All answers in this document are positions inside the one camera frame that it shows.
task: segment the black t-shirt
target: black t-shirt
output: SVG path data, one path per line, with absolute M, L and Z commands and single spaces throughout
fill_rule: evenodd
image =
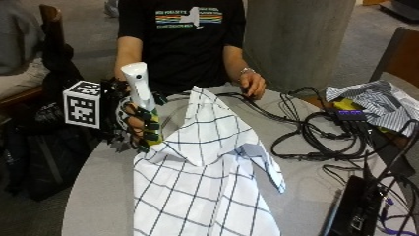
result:
M 122 0 L 119 37 L 143 40 L 151 89 L 224 85 L 223 48 L 243 47 L 245 23 L 243 0 Z

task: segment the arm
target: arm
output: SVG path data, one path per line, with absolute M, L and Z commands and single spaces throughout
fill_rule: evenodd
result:
M 245 95 L 257 100 L 261 99 L 267 87 L 265 79 L 252 70 L 241 73 L 244 68 L 249 67 L 243 57 L 243 49 L 235 46 L 224 46 L 223 60 L 229 78 L 247 89 Z
M 122 67 L 142 61 L 142 52 L 143 52 L 143 41 L 131 36 L 124 36 L 119 38 L 119 53 L 118 53 L 118 62 L 115 68 L 116 78 L 122 81 L 126 81 L 127 78 L 122 71 Z

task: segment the folded cloth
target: folded cloth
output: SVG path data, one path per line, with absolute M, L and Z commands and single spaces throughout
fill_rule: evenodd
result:
M 252 127 L 195 87 L 184 126 L 134 161 L 134 235 L 281 235 L 252 163 L 283 193 L 281 168 Z
M 388 81 L 376 81 L 346 88 L 329 87 L 326 100 L 346 97 L 364 106 L 369 123 L 400 131 L 412 119 L 419 120 L 419 102 Z M 404 132 L 410 136 L 414 131 L 412 124 Z

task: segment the shirt sleeve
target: shirt sleeve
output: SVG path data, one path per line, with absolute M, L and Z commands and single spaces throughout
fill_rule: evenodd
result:
M 119 37 L 132 36 L 144 40 L 146 17 L 139 0 L 120 0 L 120 30 Z
M 243 0 L 233 0 L 232 7 L 232 18 L 224 44 L 243 48 L 247 27 L 245 6 Z

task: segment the bracelet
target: bracelet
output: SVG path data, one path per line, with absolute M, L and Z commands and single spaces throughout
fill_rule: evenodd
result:
M 251 67 L 245 67 L 241 71 L 240 71 L 240 75 L 245 74 L 247 72 L 253 72 L 257 73 Z

